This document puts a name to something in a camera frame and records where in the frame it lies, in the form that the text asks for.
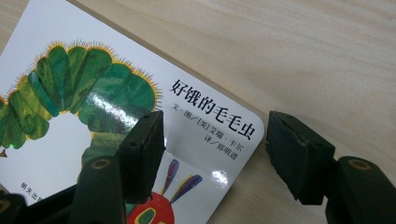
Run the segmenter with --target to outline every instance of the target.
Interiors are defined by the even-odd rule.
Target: wood grain
[[[117,1],[74,4],[254,107],[292,114],[396,184],[394,1]],[[1,49],[26,1],[0,1]],[[261,144],[209,223],[326,223],[295,202]]]

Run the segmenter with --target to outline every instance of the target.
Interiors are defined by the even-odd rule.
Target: light wood surface
[[[292,114],[396,185],[394,1],[73,0],[254,110]],[[0,1],[2,50],[27,4]],[[209,223],[326,223],[295,202],[261,143]]]

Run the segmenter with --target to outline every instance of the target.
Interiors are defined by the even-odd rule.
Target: white book cover
[[[28,204],[162,110],[153,199],[128,205],[128,223],[206,223],[264,135],[257,115],[62,0],[29,2],[0,71],[0,183]]]

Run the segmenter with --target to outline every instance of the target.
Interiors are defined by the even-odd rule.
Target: green illustration
[[[109,47],[53,43],[8,96],[0,96],[0,145],[21,148],[29,139],[44,137],[50,119],[70,112],[92,132],[88,154],[103,154],[106,146],[118,148],[137,120],[156,109],[159,96],[147,74]]]

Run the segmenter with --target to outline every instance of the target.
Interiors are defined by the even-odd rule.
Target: caterpillar illustration
[[[0,96],[0,155],[44,137],[49,120],[65,112],[88,126],[91,147],[107,140],[120,143],[142,115],[159,107],[160,98],[151,76],[119,59],[110,47],[51,43],[7,97]]]
[[[172,199],[168,201],[163,195],[174,180],[178,166],[178,160],[172,160],[169,164],[168,173],[161,193],[151,192],[152,198],[148,199],[145,204],[137,204],[129,209],[132,211],[129,213],[127,219],[128,224],[175,223],[175,214],[172,204],[203,180],[200,175],[188,176],[182,182]]]

